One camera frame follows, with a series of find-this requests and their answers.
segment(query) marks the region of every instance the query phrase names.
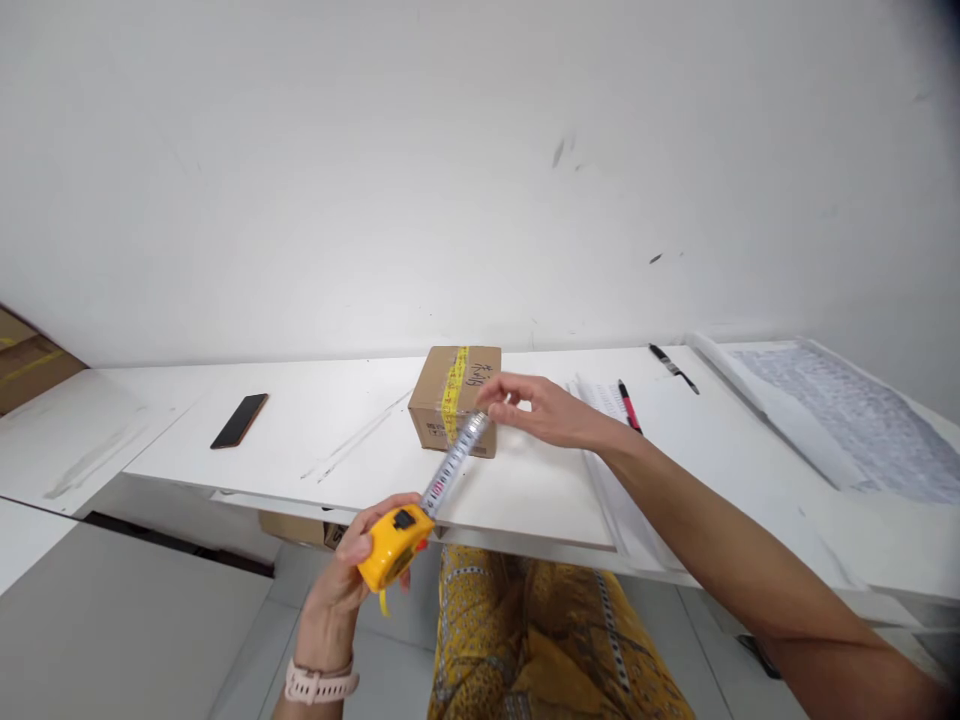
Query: pink watch strap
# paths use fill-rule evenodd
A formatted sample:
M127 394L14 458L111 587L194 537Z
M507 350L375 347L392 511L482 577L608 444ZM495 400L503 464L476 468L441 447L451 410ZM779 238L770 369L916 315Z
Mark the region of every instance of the pink watch strap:
M343 672L350 673L351 670L353 670L352 662ZM321 672L298 668L293 664L293 658L290 658L290 664L287 665L287 685L284 688L283 696L290 702L304 703L305 705L337 702L353 695L359 684L359 675L351 673L340 677L326 678L323 677Z

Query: red pen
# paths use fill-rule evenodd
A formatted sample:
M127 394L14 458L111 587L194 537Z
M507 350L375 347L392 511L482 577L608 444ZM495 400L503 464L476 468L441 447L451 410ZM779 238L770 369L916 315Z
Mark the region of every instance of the red pen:
M643 435L643 430L640 429L640 421L637 420L637 413L634 412L633 403L630 402L630 395L627 393L627 386L623 384L623 380L617 380L617 385L620 388L620 397L623 398L623 404L627 408L627 422L630 423L630 427Z

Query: patterned fabric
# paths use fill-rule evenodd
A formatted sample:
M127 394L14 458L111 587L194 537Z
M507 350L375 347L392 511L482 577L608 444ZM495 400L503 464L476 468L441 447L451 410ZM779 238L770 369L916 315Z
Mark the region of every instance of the patterned fabric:
M694 715L612 573L447 545L429 717Z

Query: black phone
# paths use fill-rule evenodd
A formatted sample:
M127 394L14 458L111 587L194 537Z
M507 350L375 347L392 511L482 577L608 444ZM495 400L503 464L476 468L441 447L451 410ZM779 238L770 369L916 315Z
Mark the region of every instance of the black phone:
M262 395L247 395L240 402L239 407L234 410L230 419L227 420L227 424L223 426L223 430L217 435L217 439L213 441L210 449L219 450L220 448L236 447L239 445L268 397L270 396L266 393Z

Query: yellow tape measure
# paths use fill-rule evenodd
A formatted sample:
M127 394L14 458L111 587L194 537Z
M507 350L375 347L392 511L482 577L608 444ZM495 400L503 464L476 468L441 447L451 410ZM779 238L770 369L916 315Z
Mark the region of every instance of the yellow tape measure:
M357 569L372 592L385 591L410 566L417 553L427 547L427 537L436 527L437 511L443 498L488 424L486 413L477 410L470 415L440 463L420 504L391 510L371 528L373 550ZM380 603L386 615L383 595Z

